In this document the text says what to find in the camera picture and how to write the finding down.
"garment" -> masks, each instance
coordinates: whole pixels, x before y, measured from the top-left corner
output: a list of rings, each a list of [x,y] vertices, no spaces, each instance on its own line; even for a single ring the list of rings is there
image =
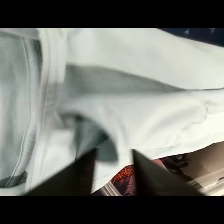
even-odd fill
[[[23,192],[95,147],[93,191],[132,163],[131,149],[157,159],[224,140],[222,47],[159,29],[20,32],[0,33],[1,103],[10,95],[18,104],[4,112],[18,128],[0,117],[2,133],[10,128],[18,139],[0,146],[0,179],[26,171]],[[6,88],[8,74],[18,81]]]

